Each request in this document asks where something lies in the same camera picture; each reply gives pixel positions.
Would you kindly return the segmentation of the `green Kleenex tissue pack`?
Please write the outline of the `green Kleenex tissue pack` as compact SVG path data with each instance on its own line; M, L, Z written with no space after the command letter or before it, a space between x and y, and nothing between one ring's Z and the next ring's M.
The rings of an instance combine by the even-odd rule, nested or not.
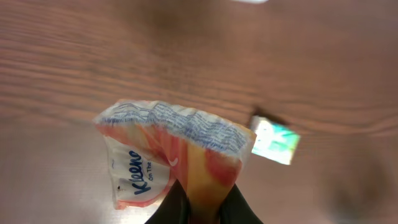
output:
M300 135L289 128L288 122L270 112L255 107L250 129L257 135L252 153L279 164L291 165Z

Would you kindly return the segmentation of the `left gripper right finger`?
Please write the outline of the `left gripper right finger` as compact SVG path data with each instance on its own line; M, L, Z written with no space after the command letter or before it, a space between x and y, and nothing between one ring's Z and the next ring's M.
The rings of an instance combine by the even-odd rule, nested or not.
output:
M234 185L221 204L220 224L263 224L251 210L237 185Z

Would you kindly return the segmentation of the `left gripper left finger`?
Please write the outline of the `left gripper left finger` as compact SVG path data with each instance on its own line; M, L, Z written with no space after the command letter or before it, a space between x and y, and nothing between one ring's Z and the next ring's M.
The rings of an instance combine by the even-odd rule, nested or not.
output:
M175 181L159 208L145 224L188 224L190 203L179 181Z

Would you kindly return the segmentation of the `orange Kleenex tissue pack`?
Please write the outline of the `orange Kleenex tissue pack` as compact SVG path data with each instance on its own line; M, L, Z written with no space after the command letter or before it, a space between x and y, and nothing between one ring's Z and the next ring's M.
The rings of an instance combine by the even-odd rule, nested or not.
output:
M121 100L94 124L108 147L116 208L146 207L179 182L199 223L216 220L256 139L240 124L163 101Z

